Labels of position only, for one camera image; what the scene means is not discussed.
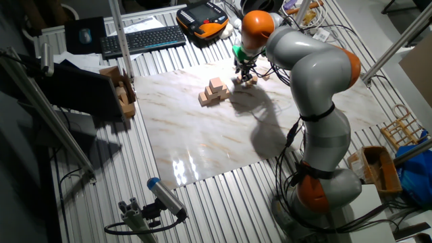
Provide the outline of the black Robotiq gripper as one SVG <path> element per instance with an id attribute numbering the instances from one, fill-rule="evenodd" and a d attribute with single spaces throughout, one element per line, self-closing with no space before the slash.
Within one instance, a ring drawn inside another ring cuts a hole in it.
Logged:
<path id="1" fill-rule="evenodd" d="M 255 66 L 256 66 L 256 59 L 244 59 L 242 61 L 235 59 L 235 68 L 236 68 L 235 73 L 241 72 L 240 81 L 245 81 L 246 73 L 248 73 L 246 81 L 251 80 L 252 74 L 249 71 Z"/>

